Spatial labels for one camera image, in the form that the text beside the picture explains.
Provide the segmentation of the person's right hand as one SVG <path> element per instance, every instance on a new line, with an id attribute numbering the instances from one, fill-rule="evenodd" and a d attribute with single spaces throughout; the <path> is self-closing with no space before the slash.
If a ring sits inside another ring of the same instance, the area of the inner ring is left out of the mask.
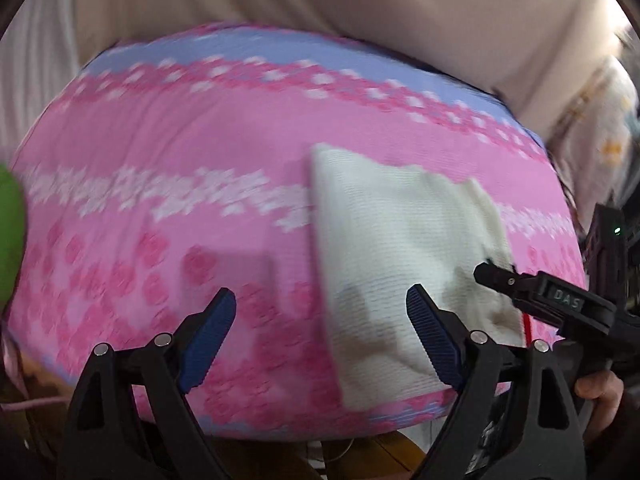
<path id="1" fill-rule="evenodd" d="M 586 443 L 599 437 L 610 426 L 620 408 L 624 383 L 610 370 L 579 378 L 575 393 L 585 401 L 593 402 L 593 409 L 584 432 Z"/>

